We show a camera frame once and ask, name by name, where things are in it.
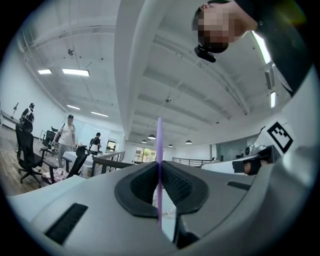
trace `camera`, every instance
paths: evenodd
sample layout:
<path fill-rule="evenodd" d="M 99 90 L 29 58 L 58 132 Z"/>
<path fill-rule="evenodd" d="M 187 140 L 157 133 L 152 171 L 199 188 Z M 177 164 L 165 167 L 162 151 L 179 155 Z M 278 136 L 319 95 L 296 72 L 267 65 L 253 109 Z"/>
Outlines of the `camera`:
<path fill-rule="evenodd" d="M 201 59 L 204 59 L 211 63 L 216 62 L 216 57 L 200 44 L 196 48 L 194 48 L 194 52 Z"/>

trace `white t-shirt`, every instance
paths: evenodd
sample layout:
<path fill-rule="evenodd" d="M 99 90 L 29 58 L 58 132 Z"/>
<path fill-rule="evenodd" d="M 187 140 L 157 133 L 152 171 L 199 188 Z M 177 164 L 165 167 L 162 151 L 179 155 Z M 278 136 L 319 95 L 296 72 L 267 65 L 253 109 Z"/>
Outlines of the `white t-shirt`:
<path fill-rule="evenodd" d="M 72 146 L 72 135 L 76 135 L 76 128 L 73 126 L 73 124 L 68 125 L 65 123 L 62 124 L 60 129 L 58 130 L 60 132 L 61 137 L 59 138 L 59 143 L 66 146 Z"/>

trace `neck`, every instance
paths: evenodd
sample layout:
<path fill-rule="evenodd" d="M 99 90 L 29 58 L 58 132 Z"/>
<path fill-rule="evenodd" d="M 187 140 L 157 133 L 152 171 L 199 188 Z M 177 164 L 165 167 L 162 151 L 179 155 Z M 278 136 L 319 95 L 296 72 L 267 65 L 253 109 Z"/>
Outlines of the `neck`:
<path fill-rule="evenodd" d="M 229 5 L 229 9 L 238 16 L 246 32 L 255 31 L 257 29 L 258 23 L 249 14 L 242 10 L 235 1 L 226 3 L 226 5 L 227 4 Z"/>

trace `staircase railing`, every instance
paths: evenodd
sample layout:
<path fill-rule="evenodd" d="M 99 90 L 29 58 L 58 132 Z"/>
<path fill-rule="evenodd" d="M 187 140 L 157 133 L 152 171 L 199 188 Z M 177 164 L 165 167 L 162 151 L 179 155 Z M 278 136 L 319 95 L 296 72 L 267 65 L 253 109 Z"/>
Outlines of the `staircase railing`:
<path fill-rule="evenodd" d="M 91 169 L 91 177 L 101 171 L 101 174 L 110 173 L 116 169 L 122 169 L 132 166 L 132 163 L 122 162 L 125 157 L 125 152 L 115 152 L 102 156 L 94 156 Z"/>
<path fill-rule="evenodd" d="M 187 158 L 177 158 L 177 157 L 172 157 L 172 161 L 179 164 L 193 166 L 193 167 L 200 167 L 203 164 L 211 163 L 211 160 L 187 159 Z"/>

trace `floor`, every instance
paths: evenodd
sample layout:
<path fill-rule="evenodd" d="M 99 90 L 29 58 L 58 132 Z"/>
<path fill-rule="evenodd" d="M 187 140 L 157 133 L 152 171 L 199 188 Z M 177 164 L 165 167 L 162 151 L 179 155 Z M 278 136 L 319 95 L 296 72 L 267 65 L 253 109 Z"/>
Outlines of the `floor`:
<path fill-rule="evenodd" d="M 18 173 L 18 168 L 21 168 L 18 164 L 17 153 L 15 153 L 17 145 L 16 132 L 10 128 L 2 126 L 0 130 L 0 184 L 4 193 L 8 196 L 20 195 L 26 192 L 37 190 L 39 188 L 38 182 L 32 177 L 28 176 L 20 183 L 20 178 L 25 174 L 25 172 Z M 42 141 L 38 143 L 38 139 L 34 138 L 33 141 L 33 152 L 38 155 L 40 148 L 42 147 Z M 47 159 L 51 159 L 56 164 L 58 164 L 57 156 L 47 154 L 45 156 Z M 49 171 L 49 167 L 43 164 L 41 168 L 41 173 Z M 44 181 L 41 180 L 41 176 L 37 176 L 41 182 L 41 186 L 48 186 Z"/>

